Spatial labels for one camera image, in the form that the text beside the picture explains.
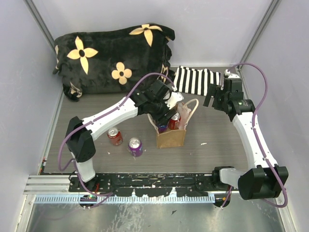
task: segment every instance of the flower pattern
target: flower pattern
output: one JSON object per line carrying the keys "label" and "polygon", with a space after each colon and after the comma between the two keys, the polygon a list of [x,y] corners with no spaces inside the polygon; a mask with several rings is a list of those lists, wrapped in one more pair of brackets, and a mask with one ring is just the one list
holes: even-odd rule
{"label": "flower pattern", "polygon": [[81,90],[79,89],[79,88],[77,88],[77,87],[75,87],[73,84],[72,84],[72,82],[70,81],[70,84],[71,84],[71,94],[73,95],[74,93],[77,93],[77,96],[76,97],[78,97],[78,98],[80,98],[81,96],[82,96],[82,92],[81,92]]}
{"label": "flower pattern", "polygon": [[78,36],[76,36],[75,45],[77,49],[73,49],[72,51],[70,51],[67,57],[70,59],[80,59],[84,72],[88,74],[87,58],[95,56],[98,53],[98,51],[91,47],[84,49],[83,41]]}
{"label": "flower pattern", "polygon": [[149,46],[151,47],[151,45],[153,43],[153,33],[151,32],[151,30],[162,31],[162,29],[158,26],[149,26],[149,24],[143,24],[141,26],[141,28],[136,28],[133,31],[131,31],[129,34],[130,35],[139,35],[139,34],[144,33],[146,41],[149,44]]}
{"label": "flower pattern", "polygon": [[[168,66],[164,66],[164,64],[162,64],[162,69],[161,69],[161,73],[164,74],[165,76],[168,75],[169,73],[169,67]],[[163,76],[159,76],[158,79],[161,78],[161,80],[163,81],[163,83],[166,82],[166,78]]]}
{"label": "flower pattern", "polygon": [[122,62],[116,64],[116,69],[112,71],[112,77],[115,80],[119,80],[119,83],[125,85],[127,83],[127,78],[132,76],[131,69],[125,69],[125,65]]}
{"label": "flower pattern", "polygon": [[58,65],[58,63],[59,63],[59,60],[58,60],[58,51],[59,51],[58,45],[56,45],[55,51],[56,51],[56,60],[57,60],[56,69],[59,69],[59,68],[57,67],[57,65]]}

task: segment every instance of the wooden floor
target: wooden floor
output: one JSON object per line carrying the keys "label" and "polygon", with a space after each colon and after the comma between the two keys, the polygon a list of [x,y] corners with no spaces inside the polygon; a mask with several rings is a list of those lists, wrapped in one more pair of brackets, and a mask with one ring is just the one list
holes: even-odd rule
{"label": "wooden floor", "polygon": [[[224,68],[211,68],[222,72]],[[203,106],[203,96],[183,94],[184,102],[198,98],[200,104],[192,116],[183,147],[156,148],[155,131],[146,115],[141,115],[117,127],[121,130],[124,142],[120,146],[110,144],[107,135],[95,141],[96,154],[93,157],[96,172],[202,172],[210,173],[215,166],[234,166],[245,171],[247,159],[238,132],[224,112]],[[64,98],[56,130],[50,147],[45,172],[58,172],[57,155],[64,139],[68,122],[78,116],[80,119],[94,115],[121,100],[124,94],[84,95],[79,102]],[[132,157],[127,143],[138,137],[144,152],[140,157]],[[62,166],[71,159],[64,149]]]}

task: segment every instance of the bag handle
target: bag handle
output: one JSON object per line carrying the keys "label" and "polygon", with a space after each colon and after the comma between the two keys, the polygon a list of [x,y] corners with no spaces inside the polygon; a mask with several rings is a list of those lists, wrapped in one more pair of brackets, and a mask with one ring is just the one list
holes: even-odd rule
{"label": "bag handle", "polygon": [[[195,110],[197,110],[197,107],[198,107],[198,104],[199,104],[198,99],[195,98],[195,99],[192,99],[192,100],[188,101],[188,102],[185,103],[184,105],[187,106],[188,104],[190,104],[190,103],[192,103],[192,102],[196,102],[196,105],[195,105],[195,107],[193,108],[193,110],[190,112],[190,115],[189,115],[189,117],[188,117],[188,119],[187,119],[187,121],[186,121],[186,123],[185,123],[185,125],[184,125],[184,129],[187,127],[190,118],[191,118],[192,115],[194,114]],[[158,127],[154,124],[154,122],[153,122],[153,120],[152,120],[150,114],[147,114],[147,116],[148,116],[148,119],[149,119],[149,122],[151,123],[151,125],[153,125],[153,127],[154,127],[154,128],[156,129],[156,131],[158,132]]]}
{"label": "bag handle", "polygon": [[190,104],[190,103],[192,103],[192,102],[196,102],[196,104],[195,104],[195,107],[193,108],[193,110],[191,111],[191,113],[190,113],[190,115],[189,115],[189,117],[188,117],[188,119],[187,119],[187,121],[186,121],[186,123],[185,123],[185,125],[184,125],[184,128],[187,127],[190,118],[191,118],[192,115],[194,114],[195,110],[197,110],[197,107],[198,107],[198,104],[199,104],[198,99],[195,98],[195,99],[192,99],[192,100],[188,101],[188,102],[185,103],[184,105],[188,106],[188,104]]}

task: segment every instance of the black and white striped fabric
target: black and white striped fabric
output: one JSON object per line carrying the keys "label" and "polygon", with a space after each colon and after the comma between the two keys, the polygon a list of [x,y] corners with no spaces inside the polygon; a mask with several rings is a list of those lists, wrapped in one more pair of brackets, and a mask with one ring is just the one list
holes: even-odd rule
{"label": "black and white striped fabric", "polygon": [[181,93],[206,96],[210,84],[219,85],[221,73],[208,69],[198,70],[179,66],[175,73],[174,85]]}

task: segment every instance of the paper bag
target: paper bag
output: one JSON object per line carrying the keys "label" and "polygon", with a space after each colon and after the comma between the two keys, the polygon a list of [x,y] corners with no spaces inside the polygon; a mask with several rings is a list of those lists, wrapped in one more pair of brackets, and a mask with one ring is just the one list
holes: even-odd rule
{"label": "paper bag", "polygon": [[[196,102],[194,109],[191,111],[188,108],[188,104]],[[181,115],[181,120],[179,124],[178,130],[170,130],[169,128],[163,132],[159,133],[158,127],[155,125],[152,117],[148,114],[148,119],[150,123],[153,125],[155,132],[156,132],[156,146],[158,148],[166,148],[166,147],[178,147],[183,146],[185,134],[186,134],[186,127],[192,115],[194,114],[195,110],[198,107],[198,99],[192,99],[188,101],[186,104],[179,103],[177,105],[177,111]]]}

